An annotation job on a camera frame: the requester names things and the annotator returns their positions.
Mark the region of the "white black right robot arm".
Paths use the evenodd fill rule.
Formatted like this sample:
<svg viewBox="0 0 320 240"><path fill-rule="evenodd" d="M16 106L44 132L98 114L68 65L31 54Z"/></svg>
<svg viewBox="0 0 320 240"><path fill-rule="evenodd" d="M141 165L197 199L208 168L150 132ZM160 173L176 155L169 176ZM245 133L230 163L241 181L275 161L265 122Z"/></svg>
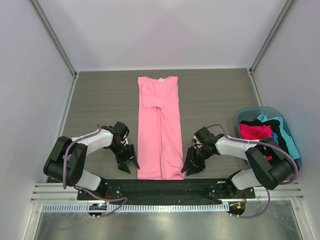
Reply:
<svg viewBox="0 0 320 240"><path fill-rule="evenodd" d="M181 172L188 176L206 168L206 160L214 155L233 156L246 160L250 168L239 170L225 180L226 194L237 198L244 190L262 186L274 190L288 185L298 177L299 169L293 158L271 137L245 140L227 135L214 135L202 127L193 137Z"/></svg>

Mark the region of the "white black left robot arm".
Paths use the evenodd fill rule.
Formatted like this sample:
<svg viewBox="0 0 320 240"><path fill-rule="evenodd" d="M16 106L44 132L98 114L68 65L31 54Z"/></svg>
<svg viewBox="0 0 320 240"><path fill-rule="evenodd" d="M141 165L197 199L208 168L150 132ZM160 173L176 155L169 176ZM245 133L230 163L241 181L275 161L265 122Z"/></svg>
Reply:
<svg viewBox="0 0 320 240"><path fill-rule="evenodd" d="M79 137L60 136L47 158L43 173L62 183L65 189L78 187L87 189L95 200L102 199L107 192L106 180L85 170L88 155L99 149L109 149L115 156L117 168L130 173L127 163L140 168L135 148L128 141L129 128L122 122L113 126L98 126L98 129Z"/></svg>

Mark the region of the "light pink t shirt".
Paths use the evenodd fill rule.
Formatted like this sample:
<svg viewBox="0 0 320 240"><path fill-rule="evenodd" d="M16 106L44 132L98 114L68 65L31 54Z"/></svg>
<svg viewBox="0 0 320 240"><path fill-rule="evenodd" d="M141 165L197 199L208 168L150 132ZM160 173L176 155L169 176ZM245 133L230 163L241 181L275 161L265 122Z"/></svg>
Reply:
<svg viewBox="0 0 320 240"><path fill-rule="evenodd" d="M139 180L185 178L178 77L137 80L139 88L137 162Z"/></svg>

